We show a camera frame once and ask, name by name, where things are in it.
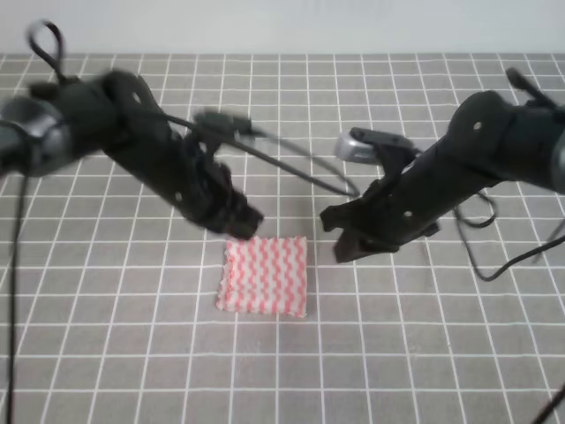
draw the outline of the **patterned towel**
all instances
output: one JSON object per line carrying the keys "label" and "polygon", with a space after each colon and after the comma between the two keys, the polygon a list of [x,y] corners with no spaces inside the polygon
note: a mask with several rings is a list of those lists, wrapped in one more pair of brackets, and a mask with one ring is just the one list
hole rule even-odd
{"label": "patterned towel", "polygon": [[306,237],[228,241],[222,311],[306,315]]}

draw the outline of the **wavy pattern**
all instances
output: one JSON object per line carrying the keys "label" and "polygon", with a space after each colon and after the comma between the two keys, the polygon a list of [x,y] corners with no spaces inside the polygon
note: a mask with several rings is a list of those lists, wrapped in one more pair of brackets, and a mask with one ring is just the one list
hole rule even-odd
{"label": "wavy pattern", "polygon": [[306,239],[228,241],[216,305],[231,312],[306,313]]}

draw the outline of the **white grid line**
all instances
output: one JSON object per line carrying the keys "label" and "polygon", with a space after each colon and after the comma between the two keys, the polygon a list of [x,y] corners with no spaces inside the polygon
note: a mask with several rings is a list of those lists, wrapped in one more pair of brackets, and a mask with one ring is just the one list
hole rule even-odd
{"label": "white grid line", "polygon": [[[169,58],[167,60],[167,71],[169,70],[170,67],[170,58],[171,55],[169,55]],[[165,76],[165,80],[163,82],[163,86],[166,84],[167,82],[167,77]],[[140,188],[139,190],[139,198],[138,198],[138,202],[137,202],[137,206],[136,206],[136,211],[135,211],[135,215],[134,215],[134,219],[133,219],[133,226],[132,226],[132,232],[130,234],[130,238],[133,237],[133,232],[135,229],[135,223],[136,223],[136,217],[139,214],[139,205],[141,204],[141,193],[143,191],[143,186]],[[162,269],[161,269],[161,273],[159,275],[159,284],[157,285],[157,295],[155,296],[155,304],[153,306],[153,319],[151,320],[151,326],[149,329],[149,339],[147,340],[147,350],[146,350],[146,358],[144,360],[143,363],[143,372],[141,374],[141,383],[139,385],[139,395],[138,395],[138,400],[137,400],[137,404],[135,407],[135,418],[133,420],[133,422],[135,424],[137,424],[137,422],[139,421],[139,413],[141,411],[141,403],[143,401],[143,389],[145,388],[145,383],[146,383],[146,378],[147,378],[147,368],[149,366],[149,353],[151,352],[151,344],[153,343],[153,335],[154,335],[154,323],[157,321],[157,314],[159,311],[159,301],[161,299],[160,297],[160,293],[161,293],[161,288],[162,288],[162,280],[163,280],[163,274],[164,274],[164,265],[167,261],[167,249],[169,247],[169,238],[170,238],[170,228],[172,225],[172,219],[173,219],[173,214],[174,214],[174,208],[172,206],[169,206],[170,208],[170,212],[169,212],[169,226],[167,229],[167,242],[165,243],[165,250],[163,252],[163,256],[162,256]],[[124,259],[124,265],[127,263],[127,258],[128,258],[128,253],[130,252],[129,247],[130,247],[131,243],[128,244],[128,250],[125,254],[125,259]],[[111,323],[114,321],[113,320],[114,314],[112,313],[112,320],[110,320],[110,325]]]}
{"label": "white grid line", "polygon": [[[85,59],[84,62],[82,63],[81,71],[84,70],[84,66],[85,66],[86,62],[87,62],[87,60]],[[27,64],[27,68],[26,68],[26,69],[29,69],[30,64],[31,64],[31,60],[30,60],[30,62]],[[77,171],[76,171],[76,173],[75,173],[75,178],[74,178],[74,180],[72,181],[72,184],[73,184],[73,185],[74,185],[74,184],[76,183],[76,181],[77,181],[77,176],[79,175],[79,168],[80,168],[80,163],[79,163],[79,166],[77,167]],[[71,201],[71,192],[69,192],[69,195],[68,195],[68,197],[67,197],[66,200],[65,200],[64,210],[63,210],[62,216],[64,216],[64,214],[65,214],[65,212],[66,212],[66,209],[67,209],[67,207],[69,206],[69,202],[70,202],[70,201]],[[55,239],[57,239],[57,237],[58,237],[58,233],[59,233],[60,230],[61,230],[62,224],[63,224],[63,218],[61,218],[61,220],[59,221],[59,223],[58,223],[58,225],[57,225]],[[53,244],[53,246],[51,246],[51,248],[49,249],[48,257],[47,257],[47,259],[46,259],[46,261],[45,261],[45,266],[44,266],[44,268],[43,268],[43,270],[42,270],[42,272],[41,272],[40,282],[39,282],[39,284],[38,284],[38,286],[37,286],[37,292],[36,292],[37,294],[40,292],[40,290],[41,290],[41,285],[43,284],[43,282],[44,282],[44,280],[45,280],[45,275],[46,275],[46,273],[47,273],[47,268],[48,268],[49,262],[50,262],[50,260],[51,260],[51,255],[53,254],[54,247],[55,247],[55,244]],[[23,329],[23,331],[22,331],[21,338],[20,338],[20,340],[19,340],[18,350],[16,351],[16,357],[18,356],[18,354],[19,354],[19,352],[21,351],[21,348],[22,348],[22,346],[23,346],[24,338],[26,337],[27,329],[28,329],[28,327],[29,327],[29,322],[31,321],[32,315],[33,315],[33,313],[34,313],[35,305],[37,304],[37,299],[38,299],[37,297],[34,297],[34,300],[33,300],[33,302],[32,302],[32,306],[31,306],[31,308],[30,308],[29,315],[27,316],[27,319],[26,319],[26,326],[24,327],[24,329]],[[72,304],[72,311],[74,310],[74,308],[76,307],[76,305],[77,305],[77,298],[75,298],[74,301],[73,301],[73,304]],[[69,315],[69,320],[68,320],[68,322],[67,322],[67,327],[65,328],[65,331],[64,331],[63,341],[65,341],[65,339],[66,339],[66,337],[67,337],[67,335],[68,335],[68,333],[69,333],[69,325],[68,325],[68,324],[69,324],[70,322],[71,322],[71,316]],[[63,353],[63,346],[61,346],[61,351],[60,351],[59,353]],[[53,387],[55,386],[56,372],[57,372],[57,370],[58,370],[59,364],[60,364],[60,360],[57,360],[57,363],[56,363],[56,366],[55,366],[55,371],[54,371],[54,373],[53,373],[53,378],[51,379],[51,383],[50,383],[50,386],[49,386],[51,389],[53,389]],[[44,416],[45,416],[45,414],[46,414],[46,412],[47,412],[47,408],[48,408],[48,405],[49,405],[49,399],[50,399],[50,394],[47,395],[47,398],[46,398],[46,400],[45,400],[45,405],[44,405],[44,407],[43,407],[43,411],[42,411],[42,415],[41,415],[41,423],[43,423]]]}
{"label": "white grid line", "polygon": [[[198,62],[199,62],[199,56],[196,56],[196,61],[194,63],[194,75],[192,75],[192,87],[194,87],[194,81],[196,80],[196,72],[198,70]],[[226,56],[223,56],[223,69],[225,70],[225,66],[226,66]],[[222,107],[222,98],[220,97],[220,107]],[[188,107],[188,114],[190,114],[190,110],[192,107],[192,95],[191,95],[191,99],[190,99],[190,106]],[[194,322],[196,322],[198,320],[198,310],[200,307],[200,295],[202,294],[200,292],[200,289],[202,287],[202,274],[204,274],[204,254],[206,252],[206,239],[207,239],[207,230],[204,230],[204,234],[202,235],[202,255],[200,257],[200,270],[199,270],[199,274],[198,274],[198,289],[197,289],[197,297],[196,297],[196,305],[194,307]],[[196,325],[193,324],[192,325],[192,334],[191,334],[191,349],[190,349],[190,356],[188,358],[188,369],[186,370],[186,382],[185,382],[185,396],[184,396],[184,400],[183,400],[183,415],[181,417],[181,424],[184,424],[186,422],[186,414],[187,414],[187,410],[188,410],[188,394],[189,394],[189,390],[190,390],[190,386],[191,386],[191,375],[192,375],[192,360],[194,358],[194,342],[196,340]]]}
{"label": "white grid line", "polygon": [[[308,78],[308,63],[306,63],[306,99],[308,103],[308,119],[310,119],[311,111],[310,111],[310,78]],[[310,144],[310,151],[313,151],[312,145],[312,123],[308,121],[308,142]],[[313,173],[313,162],[310,161],[310,172]],[[311,185],[310,187],[312,197],[314,196],[314,186]],[[326,424],[326,395],[325,395],[325,388],[324,388],[324,361],[322,358],[322,342],[321,342],[321,310],[320,310],[320,276],[318,275],[318,249],[316,248],[315,242],[317,240],[317,229],[316,229],[316,210],[314,204],[314,198],[312,198],[312,234],[314,239],[314,276],[316,278],[316,310],[318,315],[318,354],[319,354],[319,365],[320,365],[320,401],[321,401],[321,422],[322,424]]]}
{"label": "white grid line", "polygon": [[[278,93],[277,93],[277,100],[278,106],[276,108],[276,133],[281,133],[281,55],[278,55]],[[281,143],[276,143],[276,158],[280,161],[281,160]],[[276,236],[279,238],[281,237],[281,169],[276,167]],[[279,409],[280,409],[280,396],[279,396],[279,373],[281,372],[281,364],[279,358],[279,336],[280,336],[280,329],[279,329],[279,321],[280,315],[276,315],[276,329],[275,329],[275,350],[276,350],[276,363],[275,363],[275,387],[276,387],[276,394],[275,394],[275,424],[279,422]]]}
{"label": "white grid line", "polygon": [[[502,62],[502,61],[500,61],[500,64],[501,64],[501,68],[503,68],[504,65],[503,65],[503,62]],[[515,101],[518,102],[518,98],[517,98],[516,93],[515,93],[514,91],[512,91],[512,95],[513,95]],[[526,209],[526,213],[527,213],[528,216],[530,216],[530,212],[529,212],[529,209],[528,209],[528,204],[527,204],[527,202],[526,202],[526,200],[525,200],[525,198],[524,198],[524,196],[523,196],[523,193],[522,193],[522,188],[520,187],[519,184],[517,185],[517,188],[518,188],[518,192],[520,193],[520,197],[522,197],[522,202],[523,202],[523,204],[524,204],[524,208]],[[500,233],[499,225],[498,225],[498,223],[497,223],[496,221],[494,221],[494,225],[496,226],[496,230],[498,231],[499,237],[501,237],[501,239],[502,239],[502,235],[501,235],[501,233]],[[534,234],[536,235],[536,239],[537,239],[538,242],[539,242],[538,233],[537,233],[537,231],[536,231],[536,227],[535,227],[533,221],[531,221],[531,227],[532,227],[532,229],[533,229],[533,231],[534,231]],[[506,250],[504,244],[502,244],[502,250],[504,251],[504,257],[505,257],[505,260],[507,261],[507,260],[509,259],[509,255],[508,255],[508,252],[507,252],[507,250]],[[544,261],[546,262],[546,265],[548,265],[549,262],[547,261],[546,255],[543,254],[543,257],[544,257]],[[516,278],[515,278],[514,270],[513,270],[513,269],[510,270],[510,275],[512,276],[512,282],[513,282],[513,284],[514,284],[514,286],[515,286],[516,293],[518,294],[517,298],[518,298],[518,301],[519,301],[519,303],[520,303],[520,307],[522,308],[522,313],[524,314],[524,319],[526,320],[526,323],[528,324],[528,329],[529,329],[529,331],[530,331],[530,336],[531,336],[531,341],[532,341],[532,343],[533,343],[534,352],[538,355],[539,370],[540,370],[541,375],[542,375],[542,377],[543,377],[544,384],[546,385],[547,396],[548,396],[549,398],[551,398],[552,392],[551,392],[551,390],[550,390],[550,388],[549,388],[549,382],[548,382],[548,380],[547,380],[546,370],[544,369],[543,363],[541,362],[541,358],[539,357],[538,342],[537,342],[536,337],[535,337],[535,335],[534,335],[533,329],[531,328],[530,318],[529,318],[528,313],[527,313],[527,311],[526,311],[526,308],[525,308],[525,306],[524,306],[524,300],[522,299],[522,296],[520,295],[520,294],[521,294],[521,292],[520,292],[520,287],[518,286],[518,283],[517,283],[517,281],[516,281]],[[560,419],[559,419],[559,416],[558,416],[557,412],[554,413],[554,417],[555,417],[557,423],[560,423],[560,422],[561,422]]]}
{"label": "white grid line", "polygon": [[[361,62],[361,67],[363,70],[363,81],[365,84],[365,88],[366,88],[366,79],[365,79],[365,67],[363,65],[363,62]],[[338,87],[338,83],[337,83],[337,66],[335,64],[335,55],[334,55],[334,72],[335,72],[335,86]],[[369,97],[368,94],[365,92],[365,97],[367,99],[367,109],[368,109],[368,114],[369,117],[371,116],[371,108],[368,105],[369,102]],[[342,112],[340,111],[340,109],[337,109],[337,119],[339,122],[339,132],[341,133],[343,131],[343,126],[342,126]],[[345,162],[342,162],[342,167],[343,167],[343,175],[347,175],[347,167],[345,166]],[[345,190],[349,191],[349,187],[347,183],[344,183],[345,185]],[[367,414],[369,417],[369,424],[373,424],[373,406],[371,405],[371,394],[369,392],[369,373],[367,372],[367,359],[365,357],[365,334],[363,331],[363,319],[361,318],[361,302],[359,300],[359,286],[358,286],[358,276],[357,276],[357,261],[353,261],[353,277],[354,277],[354,282],[355,282],[355,294],[356,294],[356,301],[357,301],[357,313],[358,313],[358,324],[359,324],[359,333],[360,333],[360,337],[361,337],[361,352],[363,353],[363,374],[364,374],[364,378],[365,378],[365,390],[366,390],[366,401],[367,401]]]}
{"label": "white grid line", "polygon": [[[393,72],[393,67],[392,67],[392,62],[390,60],[390,55],[388,55],[388,66],[390,67],[390,72]],[[400,118],[402,118],[402,111],[400,109],[400,102],[398,101],[398,94],[395,92],[395,98],[396,98],[396,107],[398,108],[398,116]],[[404,133],[404,123],[401,123],[402,128],[403,128],[403,133]],[[404,313],[403,313],[403,306],[402,306],[402,302],[400,301],[400,290],[398,288],[398,279],[396,276],[396,267],[395,267],[395,258],[393,254],[390,254],[390,266],[392,268],[392,275],[393,275],[393,279],[395,281],[395,294],[396,294],[396,304],[398,306],[398,313],[399,313],[399,317],[400,317],[400,322],[401,322],[401,329],[402,329],[402,333],[403,333],[403,343],[404,343],[404,350],[406,351],[406,355],[410,354],[410,348],[408,346],[408,338],[406,336],[406,327],[404,325]],[[408,362],[408,376],[410,377],[410,386],[411,386],[411,393],[412,393],[412,402],[414,404],[414,413],[416,415],[416,424],[419,424],[419,420],[420,420],[420,414],[419,414],[419,409],[418,409],[418,397],[416,396],[416,390],[415,390],[415,383],[414,383],[414,374],[412,373],[412,364],[411,364],[411,359],[408,358],[407,360]]]}
{"label": "white grid line", "polygon": [[[252,85],[253,85],[253,61],[251,62],[251,68],[249,71],[249,99],[247,104],[247,115],[251,114],[252,106]],[[247,186],[247,164],[248,164],[249,154],[245,153],[245,171],[244,171],[244,185],[243,192],[245,192]],[[239,318],[239,312],[235,312],[235,319],[233,323],[233,358],[231,360],[231,378],[230,378],[230,409],[228,411],[228,424],[233,421],[233,395],[234,395],[234,383],[236,379],[236,351],[237,351],[237,321]]]}
{"label": "white grid line", "polygon": [[[139,69],[141,69],[142,64],[143,64],[143,56],[139,60]],[[108,178],[108,184],[106,186],[106,193],[108,193],[109,186],[111,184],[112,175],[113,175],[115,168],[116,168],[116,164],[112,163],[112,169],[111,169],[111,172],[110,172],[110,175],[109,175],[109,178]],[[141,185],[139,187],[139,196],[141,196],[142,191],[143,191],[143,185]],[[139,212],[140,203],[141,203],[141,197],[139,197],[138,200],[137,200],[137,204],[136,204],[136,207],[135,207],[135,213],[133,215],[132,228],[130,229],[130,236],[129,236],[130,242],[133,238],[133,232],[135,231],[136,217],[137,217],[137,214]],[[102,204],[101,208],[100,208],[100,214],[102,213],[103,206],[104,205]],[[95,234],[96,234],[96,231],[93,232],[93,236],[92,236],[93,240],[91,240],[91,241],[94,241]],[[126,250],[125,250],[124,263],[123,263],[124,266],[127,264],[127,260],[128,260],[128,257],[129,257],[130,250],[131,250],[131,243],[128,243]],[[122,267],[122,270],[120,272],[120,279],[119,279],[119,283],[118,283],[118,287],[117,287],[118,293],[121,292],[122,284],[124,282],[124,274],[125,274],[125,267],[124,266]],[[112,324],[114,323],[114,320],[115,320],[115,317],[116,317],[118,302],[119,302],[119,296],[116,296],[116,298],[114,299],[114,305],[112,306],[112,315],[111,315],[110,320],[109,320],[109,326],[108,326],[108,330],[106,332],[106,338],[104,340],[104,347],[102,349],[102,358],[100,360],[100,366],[98,367],[98,373],[97,373],[97,376],[96,376],[96,383],[95,383],[95,386],[94,386],[94,394],[93,394],[92,400],[90,402],[90,408],[88,410],[88,419],[87,419],[88,424],[90,424],[92,422],[92,419],[93,419],[93,416],[94,416],[94,408],[96,406],[98,389],[100,388],[100,381],[102,379],[102,372],[103,372],[104,364],[105,364],[105,360],[106,360],[106,352],[108,351],[109,338],[110,338],[110,334],[112,332]]]}
{"label": "white grid line", "polygon": [[[479,84],[481,86],[481,89],[483,89],[483,85],[482,85],[482,82],[480,81],[479,76],[478,76],[478,79],[479,79]],[[453,87],[454,85],[453,85],[453,80],[451,79],[451,75],[449,75],[449,82],[451,84],[451,87]],[[500,233],[500,230],[498,228],[497,223],[496,223],[496,230],[497,230],[497,234],[499,236],[499,239],[502,240],[501,233]],[[474,273],[472,273],[472,279],[473,279],[473,284],[475,285],[475,290],[476,290],[477,293],[479,293],[477,276],[475,276]],[[483,304],[483,299],[480,296],[478,297],[478,304],[479,304],[479,307],[480,307],[480,310],[481,310],[481,314],[483,315],[483,319],[485,320],[485,322],[488,322],[488,320],[486,318],[486,311],[485,311],[485,306]],[[493,352],[496,352],[495,349],[494,349],[493,337],[492,337],[490,328],[488,326],[486,326],[486,334],[487,334],[489,343],[491,345],[491,348],[493,349]],[[501,383],[502,395],[504,396],[504,405],[506,406],[506,410],[508,412],[508,419],[510,420],[510,424],[514,424],[514,418],[512,416],[512,410],[510,408],[508,395],[506,394],[506,385],[505,385],[504,379],[502,378],[501,365],[500,365],[500,363],[499,363],[499,361],[496,357],[494,358],[494,365],[496,366],[496,373],[497,373],[499,381]]]}

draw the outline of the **cloth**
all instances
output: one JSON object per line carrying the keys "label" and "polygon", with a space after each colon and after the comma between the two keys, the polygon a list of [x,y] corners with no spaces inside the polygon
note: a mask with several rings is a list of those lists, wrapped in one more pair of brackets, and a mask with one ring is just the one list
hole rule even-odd
{"label": "cloth", "polygon": [[229,240],[222,311],[306,315],[306,237]]}

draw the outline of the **cable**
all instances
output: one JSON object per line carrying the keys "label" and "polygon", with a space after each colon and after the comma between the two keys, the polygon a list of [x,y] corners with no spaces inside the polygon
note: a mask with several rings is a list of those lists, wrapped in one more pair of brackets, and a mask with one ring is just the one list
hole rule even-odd
{"label": "cable", "polygon": [[[148,111],[148,110],[127,110],[125,113],[132,113],[133,115],[139,115],[141,117],[150,117],[150,118],[155,118],[155,119],[162,119],[162,120],[165,120],[165,121],[169,121],[173,124],[185,126],[186,128],[188,128],[188,129],[190,129],[194,132],[200,133],[200,134],[202,134],[204,136],[208,136],[210,138],[216,138],[217,140],[219,140],[223,144],[227,144],[227,145],[232,146],[234,148],[238,148],[240,150],[243,150],[244,152],[246,152],[250,155],[258,157],[262,161],[270,163],[270,164],[276,166],[277,168],[280,168],[281,170],[285,170],[285,171],[289,172],[290,174],[295,175],[296,177],[299,177],[299,178],[303,179],[304,181],[306,181],[308,183],[314,184],[315,186],[318,186],[320,188],[328,190],[329,192],[331,192],[333,194],[338,194],[340,196],[353,197],[353,198],[356,198],[356,197],[359,196],[359,190],[357,189],[355,184],[353,184],[353,182],[349,178],[345,177],[341,172],[339,172],[336,168],[334,168],[329,163],[326,163],[325,161],[323,161],[319,157],[313,156],[312,154],[307,154],[307,156],[312,158],[313,160],[316,159],[317,164],[319,164],[320,166],[323,166],[326,170],[330,170],[331,172],[335,173],[335,175],[339,179],[341,179],[344,183],[346,183],[347,185],[352,187],[351,191],[348,192],[348,191],[342,190],[339,187],[335,187],[333,185],[330,185],[330,184],[326,183],[325,181],[322,181],[318,178],[312,177],[312,176],[306,174],[305,172],[298,170],[298,169],[294,168],[293,166],[288,165],[287,163],[280,162],[280,161],[272,158],[271,156],[261,152],[260,150],[257,150],[256,148],[252,148],[250,146],[247,146],[246,144],[244,144],[244,143],[242,143],[238,140],[235,140],[234,138],[228,137],[227,135],[219,133],[219,132],[212,131],[212,130],[206,128],[205,126],[196,125],[196,124],[189,122],[185,119],[182,119],[180,117],[173,117],[171,115],[167,115],[166,113],[153,112],[153,111]],[[287,140],[278,139],[278,138],[275,138],[275,140],[282,140],[282,143],[285,147],[291,145],[292,148],[295,151],[304,151],[304,150],[301,150],[301,148],[299,148],[295,144],[290,143]]]}
{"label": "cable", "polygon": [[24,175],[18,196],[15,223],[11,236],[11,263],[10,263],[10,303],[9,309],[9,342],[8,342],[8,389],[6,391],[6,424],[14,422],[14,383],[15,383],[15,360],[16,360],[16,319],[18,317],[18,261],[19,261],[19,233],[23,223],[24,210],[26,208],[26,193],[29,186],[28,172]]}
{"label": "cable", "polygon": [[531,424],[543,424],[549,418],[549,416],[554,412],[557,411],[557,406],[565,399],[565,384],[561,389],[555,393],[555,396],[544,406],[536,419]]}
{"label": "cable", "polygon": [[283,139],[277,135],[271,134],[269,132],[264,132],[262,130],[258,130],[255,133],[256,136],[262,136],[265,139],[271,141],[275,144],[280,144],[281,146],[287,148],[288,150],[298,153],[299,155],[303,156],[304,158],[308,158],[312,160],[313,163],[317,164],[324,170],[329,170],[332,174],[336,175],[339,179],[341,179],[344,183],[351,187],[351,191],[355,195],[351,195],[350,197],[358,197],[360,195],[359,190],[355,187],[355,185],[335,166],[331,163],[324,161],[323,159],[319,158],[312,154],[312,152],[306,150],[305,148],[301,148],[300,146],[291,143],[290,141]]}
{"label": "cable", "polygon": [[[565,219],[561,220],[561,222],[557,224],[555,229],[551,231],[551,234],[547,238],[547,241],[554,241],[559,235],[559,233],[563,231],[564,228],[565,228]],[[539,262],[540,259],[541,259],[541,254],[537,254],[536,257],[533,258],[532,262],[536,264]]]}
{"label": "cable", "polygon": [[548,241],[547,243],[545,243],[542,246],[538,246],[524,254],[519,254],[518,256],[516,256],[515,258],[511,259],[510,261],[506,262],[504,265],[502,265],[500,268],[498,268],[496,271],[494,271],[494,273],[490,276],[486,276],[485,274],[483,274],[483,272],[478,268],[478,264],[477,264],[477,260],[475,258],[475,254],[473,253],[471,246],[469,244],[469,240],[467,239],[467,236],[465,235],[464,231],[463,231],[463,224],[471,227],[471,228],[486,228],[489,225],[491,225],[497,218],[498,216],[498,208],[496,203],[490,199],[488,196],[486,196],[483,193],[478,193],[478,197],[480,199],[482,199],[483,201],[486,201],[487,203],[489,203],[491,206],[493,206],[493,215],[488,218],[486,221],[482,222],[482,223],[474,223],[472,221],[469,221],[467,218],[465,218],[463,216],[463,213],[461,212],[461,209],[459,207],[456,207],[453,209],[453,213],[456,217],[456,228],[457,228],[457,232],[459,233],[459,237],[461,238],[461,241],[463,242],[463,246],[465,247],[465,250],[467,251],[467,254],[469,255],[469,260],[471,261],[471,266],[473,267],[473,271],[475,272],[475,274],[483,281],[493,281],[496,278],[498,278],[499,276],[501,276],[502,273],[504,273],[508,268],[512,267],[513,265],[516,265],[518,262],[521,262],[525,259],[531,258],[532,256],[535,256],[536,254],[541,254],[543,252],[545,252],[546,250],[549,250],[553,247],[556,247],[562,243],[565,242],[565,236],[556,238],[555,240],[552,241]]}

